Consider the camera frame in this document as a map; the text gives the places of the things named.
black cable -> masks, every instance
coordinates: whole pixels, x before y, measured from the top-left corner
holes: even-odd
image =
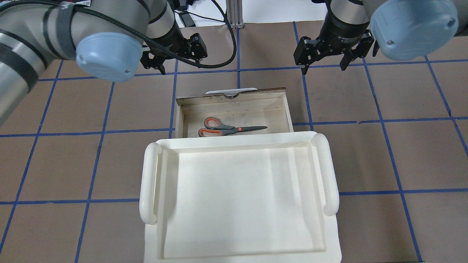
[[[236,45],[236,40],[235,40],[233,28],[231,27],[231,23],[227,19],[226,14],[224,13],[223,9],[219,6],[219,4],[215,0],[212,0],[212,2],[216,6],[216,8],[221,12],[221,14],[223,15],[224,23],[226,23],[227,28],[229,29],[229,33],[231,34],[232,41],[233,41],[233,54],[232,54],[231,58],[229,58],[227,61],[225,61],[223,63],[214,64],[214,65],[200,64],[200,63],[190,61],[190,60],[188,60],[186,58],[183,58],[183,57],[175,54],[174,52],[168,50],[166,47],[159,44],[158,42],[156,42],[156,41],[152,40],[151,38],[147,37],[145,34],[140,33],[137,30],[135,30],[135,29],[133,29],[133,28],[119,22],[118,20],[116,20],[116,19],[114,19],[112,17],[109,17],[107,15],[104,15],[104,14],[102,14],[100,12],[94,11],[92,9],[79,7],[79,6],[75,7],[75,10],[78,11],[78,12],[84,13],[84,14],[93,15],[93,16],[96,16],[96,17],[101,18],[103,20],[106,20],[106,21],[108,21],[108,22],[110,22],[110,23],[124,29],[125,31],[128,31],[128,32],[132,33],[134,36],[136,36],[138,38],[141,38],[143,41],[146,42],[146,44],[148,46],[159,49],[163,53],[165,53],[166,55],[168,55],[168,56],[170,56],[172,58],[178,59],[178,60],[180,60],[180,61],[182,61],[184,63],[187,63],[187,64],[192,65],[192,66],[200,67],[200,68],[219,68],[219,67],[223,67],[223,66],[228,65],[229,63],[231,63],[234,60],[235,55],[236,55],[236,51],[237,51],[237,45]],[[18,6],[18,5],[23,5],[23,4],[42,4],[42,5],[51,5],[51,6],[57,6],[57,7],[60,6],[60,4],[58,4],[56,2],[49,1],[49,0],[15,1],[15,2],[7,3],[7,4],[3,5],[3,6],[1,6],[0,7],[0,15],[1,15],[1,12],[6,10],[7,8]]]
[[[208,20],[213,20],[213,21],[218,21],[218,22],[224,23],[224,21],[222,21],[222,20],[215,19],[215,18],[211,18],[211,17],[206,17],[206,16],[202,16],[202,15],[198,15],[198,14],[196,14],[196,13],[192,13],[192,12],[189,12],[189,11],[187,11],[187,10],[179,10],[179,9],[176,9],[176,11],[181,11],[182,13],[177,12],[177,13],[180,14],[180,15],[183,15],[184,13],[188,13],[188,14],[191,14],[191,15],[194,15],[194,16],[198,16],[198,17],[201,17],[201,18],[204,18],[204,19],[208,19]]]

blue cap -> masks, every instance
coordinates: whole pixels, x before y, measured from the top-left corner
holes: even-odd
[[[445,45],[458,29],[450,0],[389,0],[371,18],[371,32],[385,56],[410,60]]]
[[[76,47],[76,63],[100,79],[123,82],[133,78],[143,51],[133,37],[114,32],[85,37]]]

white plastic tray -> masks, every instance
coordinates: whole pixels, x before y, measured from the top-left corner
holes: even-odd
[[[313,131],[163,139],[145,152],[146,263],[338,263],[339,196]]]

